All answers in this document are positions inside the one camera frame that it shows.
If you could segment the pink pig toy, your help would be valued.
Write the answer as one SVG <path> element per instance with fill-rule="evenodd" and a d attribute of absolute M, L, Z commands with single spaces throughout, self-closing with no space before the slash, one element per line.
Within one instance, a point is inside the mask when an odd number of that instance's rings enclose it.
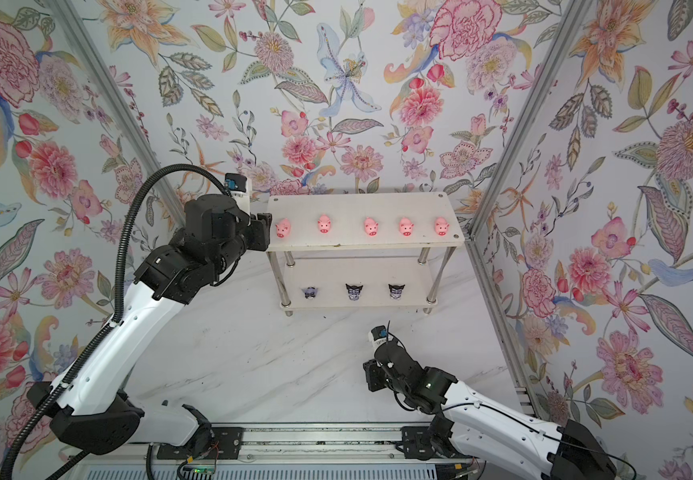
<path fill-rule="evenodd" d="M 290 231 L 292 231 L 292 222 L 288 218 L 284 218 L 276 223 L 276 236 L 278 238 L 288 237 Z"/>
<path fill-rule="evenodd" d="M 330 216 L 324 214 L 318 218 L 318 231 L 322 234 L 328 234 L 332 230 L 332 220 Z"/>
<path fill-rule="evenodd" d="M 366 235 L 374 237 L 378 234 L 379 223 L 373 218 L 366 218 L 363 224 L 363 230 Z"/>
<path fill-rule="evenodd" d="M 450 228 L 449 223 L 447 220 L 443 217 L 438 217 L 434 221 L 434 232 L 436 235 L 443 237 L 448 234 L 448 230 Z"/>
<path fill-rule="evenodd" d="M 401 218 L 398 224 L 398 229 L 402 236 L 412 236 L 414 232 L 414 223 L 407 217 Z"/>

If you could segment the black purple figurine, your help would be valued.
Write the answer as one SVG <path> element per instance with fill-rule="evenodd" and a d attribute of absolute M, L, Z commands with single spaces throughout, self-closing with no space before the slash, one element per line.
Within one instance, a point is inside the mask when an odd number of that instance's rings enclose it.
<path fill-rule="evenodd" d="M 302 289 L 302 293 L 304 294 L 304 298 L 314 299 L 318 297 L 318 288 L 314 286 L 306 287 Z"/>
<path fill-rule="evenodd" d="M 400 300 L 404 292 L 404 284 L 388 284 L 389 298 L 392 300 Z"/>
<path fill-rule="evenodd" d="M 360 300 L 362 294 L 363 286 L 361 284 L 346 284 L 346 294 L 350 301 Z"/>

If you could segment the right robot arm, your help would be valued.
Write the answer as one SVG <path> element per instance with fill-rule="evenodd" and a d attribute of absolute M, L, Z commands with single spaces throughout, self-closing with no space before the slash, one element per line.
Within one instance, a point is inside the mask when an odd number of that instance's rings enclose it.
<path fill-rule="evenodd" d="M 510 409 L 454 375 L 415 361 L 383 326 L 369 334 L 368 389 L 390 390 L 401 408 L 431 417 L 426 433 L 442 457 L 474 457 L 523 479 L 614 479 L 617 469 L 582 424 Z"/>

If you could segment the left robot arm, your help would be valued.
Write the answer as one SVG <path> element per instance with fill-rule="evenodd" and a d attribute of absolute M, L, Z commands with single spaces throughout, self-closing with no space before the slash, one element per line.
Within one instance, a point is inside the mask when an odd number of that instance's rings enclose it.
<path fill-rule="evenodd" d="M 248 251 L 270 247 L 272 214 L 248 214 L 232 196 L 204 195 L 186 204 L 186 227 L 152 251 L 124 294 L 122 318 L 88 346 L 68 373 L 30 392 L 47 398 L 50 430 L 66 445 L 94 455 L 128 443 L 159 443 L 200 455 L 214 444 L 212 424 L 196 408 L 144 403 L 122 384 L 158 332 L 204 287 L 216 287 Z"/>

